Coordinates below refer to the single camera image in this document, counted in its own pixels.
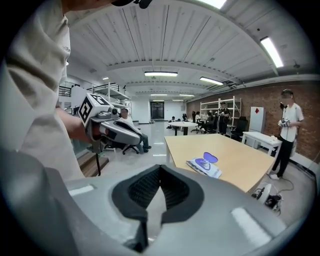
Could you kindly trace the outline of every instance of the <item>ceiling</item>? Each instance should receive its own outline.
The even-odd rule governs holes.
[[[200,96],[265,78],[316,73],[308,39],[271,0],[227,0],[220,10],[197,0],[153,0],[147,9],[109,5],[67,17],[70,65],[80,62],[96,70],[98,79],[109,77],[136,95],[180,99],[179,94]],[[262,47],[266,36],[284,67],[276,68]],[[147,71],[178,76],[146,77]],[[212,87],[200,77],[224,85]]]

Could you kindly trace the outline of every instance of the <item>shelving unit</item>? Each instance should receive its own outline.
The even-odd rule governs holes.
[[[234,126],[235,124],[235,119],[239,119],[241,116],[241,106],[242,106],[242,99],[241,98],[236,98],[233,96],[230,99],[221,99],[216,101],[211,101],[211,102],[200,102],[200,115],[206,115],[206,111],[212,110],[213,113],[218,111],[220,109],[220,104],[221,102],[226,103],[226,107],[232,112],[231,114],[231,119],[232,123],[230,124],[231,126]]]
[[[129,114],[132,115],[131,97],[113,89],[110,82],[106,86],[95,87],[94,92],[106,95],[106,100],[109,101],[112,105],[114,105],[117,109],[126,108],[129,110]]]

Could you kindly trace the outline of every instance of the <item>white table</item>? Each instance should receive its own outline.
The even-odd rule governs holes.
[[[170,122],[170,126],[174,127],[174,135],[177,136],[177,129],[178,127],[184,127],[183,135],[188,135],[188,128],[189,127],[197,127],[198,124],[194,122]]]
[[[243,137],[242,137],[242,143],[244,144],[246,142],[246,138],[250,138],[254,140],[253,147],[255,147],[256,142],[264,143],[268,150],[268,155],[271,156],[272,151],[275,147],[278,147],[276,154],[274,156],[274,159],[276,160],[280,151],[280,147],[282,144],[281,140],[278,140],[277,138],[273,139],[268,135],[262,134],[260,132],[256,131],[244,131]]]

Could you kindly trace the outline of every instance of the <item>ceiling light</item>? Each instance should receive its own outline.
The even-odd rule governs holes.
[[[273,60],[274,65],[277,68],[283,67],[284,64],[279,56],[279,53],[274,45],[274,43],[271,41],[269,37],[265,37],[260,40],[263,47],[266,49],[268,54],[270,55],[271,59]]]
[[[198,0],[215,8],[221,9],[227,0]]]
[[[210,78],[206,78],[206,77],[201,77],[200,80],[205,81],[205,82],[209,82],[209,83],[213,83],[216,84],[218,86],[223,86],[224,84],[222,82],[210,79]]]
[[[146,77],[155,77],[155,76],[161,76],[161,77],[176,77],[178,75],[177,72],[144,72],[144,75]]]

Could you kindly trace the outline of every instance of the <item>black and white marker cube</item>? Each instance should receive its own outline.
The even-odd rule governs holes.
[[[84,127],[87,127],[90,118],[95,117],[101,111],[109,111],[114,106],[105,98],[97,94],[87,93],[86,97],[78,111]]]

